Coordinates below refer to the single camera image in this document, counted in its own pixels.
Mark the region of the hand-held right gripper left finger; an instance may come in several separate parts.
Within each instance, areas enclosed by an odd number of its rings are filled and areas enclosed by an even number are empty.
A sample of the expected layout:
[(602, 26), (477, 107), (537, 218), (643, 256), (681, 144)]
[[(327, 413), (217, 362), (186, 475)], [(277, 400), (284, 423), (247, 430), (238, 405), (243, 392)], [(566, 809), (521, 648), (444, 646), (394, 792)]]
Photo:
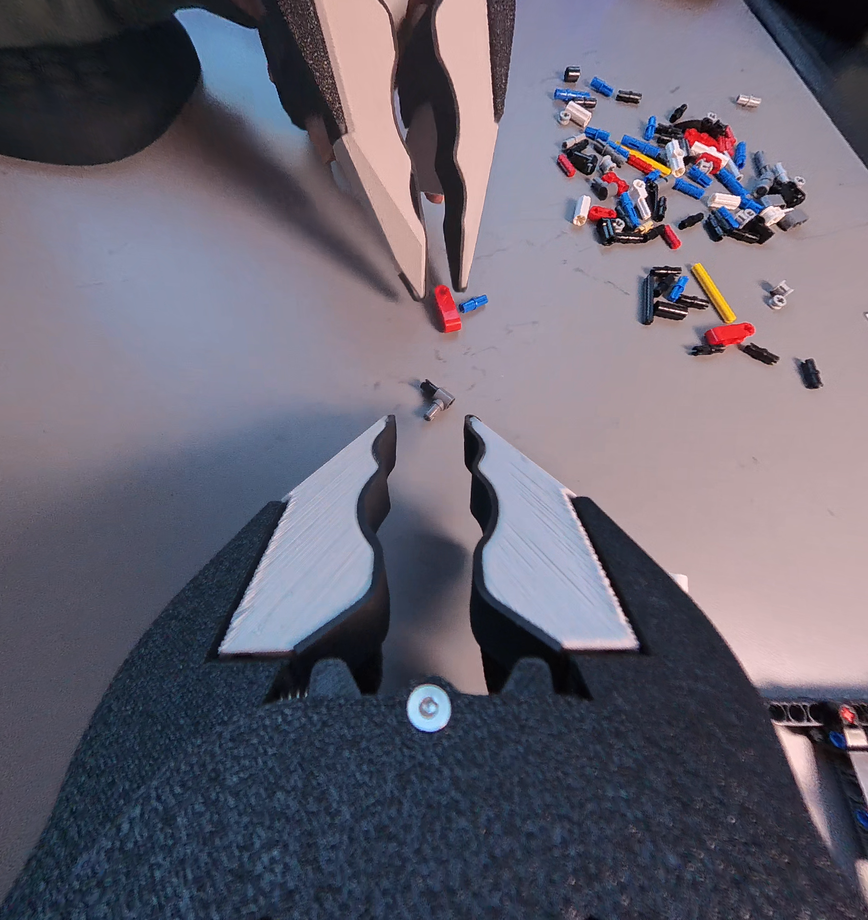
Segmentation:
[(219, 646), (222, 658), (318, 650), (357, 613), (388, 624), (377, 531), (390, 509), (396, 422), (385, 416), (284, 498), (284, 509)]

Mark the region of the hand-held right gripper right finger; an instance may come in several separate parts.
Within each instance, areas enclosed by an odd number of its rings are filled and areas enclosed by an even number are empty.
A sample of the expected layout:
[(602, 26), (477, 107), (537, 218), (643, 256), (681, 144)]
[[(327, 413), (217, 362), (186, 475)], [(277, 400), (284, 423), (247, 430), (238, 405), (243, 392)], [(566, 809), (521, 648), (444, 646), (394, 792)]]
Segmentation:
[(466, 432), (492, 500), (480, 546), (486, 601), (553, 650), (639, 650), (575, 494), (479, 418), (467, 417)]

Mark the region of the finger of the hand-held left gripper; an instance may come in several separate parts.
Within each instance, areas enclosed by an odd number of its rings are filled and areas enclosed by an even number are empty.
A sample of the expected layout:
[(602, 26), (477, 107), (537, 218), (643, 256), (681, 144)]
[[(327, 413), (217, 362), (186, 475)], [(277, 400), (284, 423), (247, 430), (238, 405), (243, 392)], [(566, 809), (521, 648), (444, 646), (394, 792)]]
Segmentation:
[(447, 155), (448, 177), (459, 179), (447, 191), (449, 213), (459, 216), (459, 240), (448, 246), (455, 286), (464, 291), (486, 202), (497, 141), (490, 36), (485, 1), (445, 1), (434, 13), (434, 39), (451, 90), (455, 140)]
[(315, 8), (344, 114), (336, 156), (365, 196), (405, 284), (421, 299), (427, 292), (427, 236), (393, 109), (390, 11), (377, 1), (318, 1)]

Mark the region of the pile of small brick pieces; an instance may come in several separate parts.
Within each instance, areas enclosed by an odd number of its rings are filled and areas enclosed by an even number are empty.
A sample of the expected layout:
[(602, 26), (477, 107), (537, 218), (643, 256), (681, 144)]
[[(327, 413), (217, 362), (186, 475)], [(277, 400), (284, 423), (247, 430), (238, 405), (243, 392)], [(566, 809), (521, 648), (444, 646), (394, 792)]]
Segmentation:
[[(571, 214), (575, 227), (588, 226), (601, 247), (639, 246), (659, 239), (675, 255), (680, 233), (701, 226), (714, 243), (727, 239), (763, 246), (778, 232), (805, 224), (808, 215), (806, 178), (790, 176), (781, 162), (770, 163), (762, 151), (749, 156), (745, 141), (714, 112), (690, 118), (686, 104), (663, 120), (647, 116), (639, 136), (621, 139), (593, 122), (600, 98), (637, 106), (643, 94), (615, 88), (594, 76), (588, 88), (578, 87), (579, 66), (566, 68), (565, 85), (554, 91), (563, 104), (556, 112), (560, 126), (576, 133), (566, 138), (556, 164), (566, 178), (584, 178), (589, 190)], [(697, 211), (673, 221), (668, 193), (684, 196)], [(691, 311), (714, 311), (721, 324), (704, 330), (689, 354), (709, 357), (737, 348), (750, 358), (774, 366), (780, 357), (755, 344), (755, 327), (741, 322), (711, 273), (697, 262), (684, 270), (653, 265), (641, 279), (638, 319), (650, 326), (656, 319), (686, 320)]]

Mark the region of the white toy brick truck model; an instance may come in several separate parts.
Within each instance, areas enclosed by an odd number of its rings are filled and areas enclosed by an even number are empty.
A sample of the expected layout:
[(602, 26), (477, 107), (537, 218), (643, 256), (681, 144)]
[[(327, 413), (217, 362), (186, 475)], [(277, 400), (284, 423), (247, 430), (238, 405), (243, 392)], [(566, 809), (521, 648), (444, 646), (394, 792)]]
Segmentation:
[(819, 833), (868, 906), (868, 700), (773, 699), (769, 715)]

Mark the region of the person's left forearm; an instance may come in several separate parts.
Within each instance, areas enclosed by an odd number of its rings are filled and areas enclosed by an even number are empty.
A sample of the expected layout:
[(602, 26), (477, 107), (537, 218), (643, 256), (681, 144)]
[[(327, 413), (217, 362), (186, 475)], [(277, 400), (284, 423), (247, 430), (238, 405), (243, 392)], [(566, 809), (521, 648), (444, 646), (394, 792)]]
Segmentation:
[(189, 6), (179, 1), (0, 1), (0, 47), (95, 41)]

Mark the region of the grey desk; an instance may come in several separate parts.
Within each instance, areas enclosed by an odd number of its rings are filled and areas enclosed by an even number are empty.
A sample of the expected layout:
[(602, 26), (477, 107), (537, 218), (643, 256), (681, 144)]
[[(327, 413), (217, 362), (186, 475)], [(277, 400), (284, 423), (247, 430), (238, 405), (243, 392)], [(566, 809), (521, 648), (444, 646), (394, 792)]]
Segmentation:
[[(686, 103), (765, 152), (762, 99), (735, 91), (744, 3), (518, 5), (470, 284), (489, 305), (451, 336), (286, 118), (257, 36), (182, 19), (203, 91), (156, 144), (99, 168), (0, 157), (0, 903), (139, 637), (388, 413), (387, 691), (486, 689), (474, 413), (687, 575), (765, 695), (868, 696), (868, 248), (811, 236), (806, 210), (762, 247), (699, 226), (675, 255), (601, 247), (555, 164), (568, 63), (644, 94), (598, 107), (614, 138)], [(639, 322), (647, 269), (697, 262), (777, 364), (690, 355), (714, 310)], [(430, 421), (424, 380), (455, 397)]]

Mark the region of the person's left hand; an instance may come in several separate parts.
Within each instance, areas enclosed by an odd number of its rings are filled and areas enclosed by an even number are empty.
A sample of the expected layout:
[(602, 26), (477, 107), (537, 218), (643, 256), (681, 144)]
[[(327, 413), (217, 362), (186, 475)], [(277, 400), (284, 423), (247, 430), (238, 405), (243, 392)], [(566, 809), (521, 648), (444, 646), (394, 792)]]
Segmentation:
[(417, 182), (428, 201), (444, 202), (443, 189), (436, 168), (438, 127), (435, 111), (429, 99), (417, 106), (407, 125), (406, 144), (411, 155)]

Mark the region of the black ribbed cloth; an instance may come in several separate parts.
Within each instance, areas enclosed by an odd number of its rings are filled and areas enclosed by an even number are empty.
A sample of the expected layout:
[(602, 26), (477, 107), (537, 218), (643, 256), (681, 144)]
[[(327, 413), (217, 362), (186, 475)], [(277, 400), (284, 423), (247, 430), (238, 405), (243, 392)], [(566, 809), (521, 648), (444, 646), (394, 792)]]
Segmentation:
[(0, 155), (117, 162), (170, 128), (200, 75), (175, 17), (95, 42), (0, 49)]

